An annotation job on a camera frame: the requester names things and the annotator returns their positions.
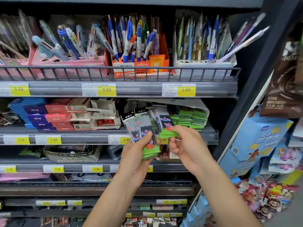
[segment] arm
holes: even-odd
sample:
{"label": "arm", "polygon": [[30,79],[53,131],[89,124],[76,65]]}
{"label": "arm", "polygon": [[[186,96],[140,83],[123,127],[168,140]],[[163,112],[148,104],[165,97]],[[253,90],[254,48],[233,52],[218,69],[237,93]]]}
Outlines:
{"label": "arm", "polygon": [[174,126],[181,141],[171,138],[169,146],[197,178],[220,227],[261,227],[231,180],[213,159],[201,135],[194,129]]}
{"label": "arm", "polygon": [[101,195],[83,227],[118,227],[122,225],[131,200],[145,179],[152,159],[142,160],[142,148],[151,139],[149,132],[141,140],[124,147],[117,173]]}

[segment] floor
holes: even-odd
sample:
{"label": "floor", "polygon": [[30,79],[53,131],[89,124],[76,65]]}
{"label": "floor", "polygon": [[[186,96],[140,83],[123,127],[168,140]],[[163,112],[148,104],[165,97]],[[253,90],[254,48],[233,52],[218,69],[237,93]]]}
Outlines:
{"label": "floor", "polygon": [[296,183],[300,186],[289,209],[276,215],[264,227],[302,227],[303,226],[303,177]]}

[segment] barcode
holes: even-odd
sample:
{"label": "barcode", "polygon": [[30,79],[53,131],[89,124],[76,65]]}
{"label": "barcode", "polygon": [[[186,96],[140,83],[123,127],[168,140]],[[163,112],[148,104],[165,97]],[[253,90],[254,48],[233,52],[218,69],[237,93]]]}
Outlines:
{"label": "barcode", "polygon": [[238,151],[239,151],[239,149],[235,146],[235,147],[232,149],[232,151],[233,151],[235,154],[237,154]]}

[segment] red item in box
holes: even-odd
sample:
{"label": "red item in box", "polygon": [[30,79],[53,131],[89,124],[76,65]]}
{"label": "red item in box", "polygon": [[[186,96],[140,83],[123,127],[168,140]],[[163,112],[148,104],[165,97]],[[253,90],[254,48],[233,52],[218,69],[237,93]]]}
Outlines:
{"label": "red item in box", "polygon": [[63,127],[65,127],[65,128],[73,128],[74,129],[74,127],[73,127],[73,123],[71,123],[71,122],[52,122],[51,123],[54,127],[58,127],[58,128],[63,128]]}
{"label": "red item in box", "polygon": [[70,113],[48,113],[45,115],[48,122],[68,122],[71,119]]}
{"label": "red item in box", "polygon": [[72,100],[73,98],[58,98],[51,101],[49,104],[45,105],[47,112],[49,113],[57,113],[57,112],[67,112],[66,105]]}
{"label": "red item in box", "polygon": [[73,127],[56,127],[57,131],[74,131]]}

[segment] person's right hand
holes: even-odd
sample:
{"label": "person's right hand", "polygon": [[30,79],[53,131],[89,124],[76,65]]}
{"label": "person's right hand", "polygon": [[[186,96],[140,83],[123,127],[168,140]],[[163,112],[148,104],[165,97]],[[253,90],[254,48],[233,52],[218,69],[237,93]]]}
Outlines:
{"label": "person's right hand", "polygon": [[205,163],[214,161],[198,131],[180,125],[172,126],[170,129],[179,136],[171,138],[169,148],[193,175],[201,173]]}

